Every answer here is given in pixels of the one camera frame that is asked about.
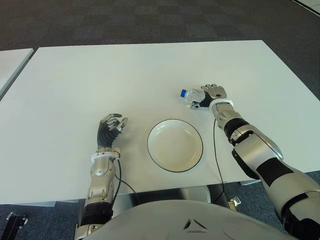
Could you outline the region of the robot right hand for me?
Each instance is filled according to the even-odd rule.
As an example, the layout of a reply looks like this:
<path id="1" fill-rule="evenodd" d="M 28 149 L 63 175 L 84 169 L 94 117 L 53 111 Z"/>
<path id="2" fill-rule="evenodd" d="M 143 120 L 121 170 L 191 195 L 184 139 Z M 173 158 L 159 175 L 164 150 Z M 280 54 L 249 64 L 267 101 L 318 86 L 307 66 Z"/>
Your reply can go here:
<path id="1" fill-rule="evenodd" d="M 201 89 L 192 90 L 191 109 L 208 108 L 213 100 L 225 99 L 227 93 L 222 86 L 206 84 Z"/>

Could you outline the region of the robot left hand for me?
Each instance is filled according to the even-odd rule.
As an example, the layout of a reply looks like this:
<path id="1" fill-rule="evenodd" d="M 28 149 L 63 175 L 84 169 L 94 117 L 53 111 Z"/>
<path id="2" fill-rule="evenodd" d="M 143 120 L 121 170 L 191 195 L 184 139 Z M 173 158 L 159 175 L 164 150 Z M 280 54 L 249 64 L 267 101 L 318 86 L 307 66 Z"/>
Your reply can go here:
<path id="1" fill-rule="evenodd" d="M 113 142 L 128 123 L 119 113 L 111 113 L 101 119 L 97 130 L 97 148 L 112 148 Z"/>

